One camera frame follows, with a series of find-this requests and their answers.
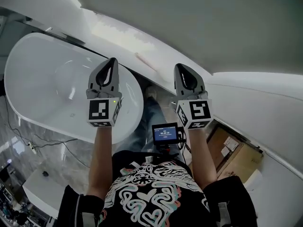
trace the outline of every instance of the small monitor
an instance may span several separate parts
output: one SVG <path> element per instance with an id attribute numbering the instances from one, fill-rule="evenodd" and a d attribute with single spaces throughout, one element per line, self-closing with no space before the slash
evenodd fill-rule
<path id="1" fill-rule="evenodd" d="M 177 144 L 178 130 L 177 123 L 156 124 L 152 126 L 154 145 Z"/>

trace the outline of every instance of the brown box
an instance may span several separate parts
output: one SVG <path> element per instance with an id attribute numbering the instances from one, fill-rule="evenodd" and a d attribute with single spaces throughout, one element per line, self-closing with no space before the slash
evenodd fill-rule
<path id="1" fill-rule="evenodd" d="M 228 132 L 226 132 L 224 129 L 220 127 L 216 129 L 215 133 L 212 135 L 211 139 L 207 143 L 216 169 L 223 162 L 225 158 L 225 156 L 222 154 L 222 150 L 225 147 L 224 143 L 229 137 L 235 140 L 237 143 L 239 143 L 239 146 L 242 144 L 236 137 L 232 136 L 231 134 L 229 134 Z"/>
<path id="2" fill-rule="evenodd" d="M 259 167 L 262 159 L 263 155 L 260 152 L 243 143 L 243 145 L 237 147 L 219 170 L 218 180 L 237 175 L 242 183 L 245 183 Z"/>

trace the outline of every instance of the display screen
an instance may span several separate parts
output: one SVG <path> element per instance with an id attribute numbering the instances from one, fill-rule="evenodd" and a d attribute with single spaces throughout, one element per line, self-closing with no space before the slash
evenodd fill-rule
<path id="1" fill-rule="evenodd" d="M 154 136 L 156 141 L 162 140 L 176 140 L 176 127 L 163 127 L 154 129 Z"/>

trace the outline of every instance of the person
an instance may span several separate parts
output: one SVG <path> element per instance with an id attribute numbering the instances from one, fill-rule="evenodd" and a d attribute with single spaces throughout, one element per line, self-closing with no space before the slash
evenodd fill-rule
<path id="1" fill-rule="evenodd" d="M 138 127 L 113 156 L 112 128 L 98 128 L 87 195 L 66 187 L 57 226 L 257 226 L 239 177 L 217 180 L 204 131 L 188 131 L 192 176 L 177 145 L 165 155 L 153 145 L 152 125 L 163 123 L 148 88 Z"/>

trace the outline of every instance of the black sleeve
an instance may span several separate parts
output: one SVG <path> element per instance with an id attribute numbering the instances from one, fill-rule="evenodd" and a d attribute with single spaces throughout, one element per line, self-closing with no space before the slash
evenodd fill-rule
<path id="1" fill-rule="evenodd" d="M 231 176 L 209 184 L 204 188 L 203 192 L 206 196 L 210 213 L 217 222 L 221 221 L 222 216 L 226 219 L 224 208 L 227 207 L 227 216 L 229 215 L 231 224 L 226 226 L 257 226 L 254 205 L 239 177 Z"/>
<path id="2" fill-rule="evenodd" d="M 83 213 L 93 214 L 97 226 L 99 215 L 104 207 L 103 200 L 96 196 L 79 195 L 68 185 L 61 201 L 56 227 L 74 227 L 78 200 L 77 226 L 83 227 Z"/>

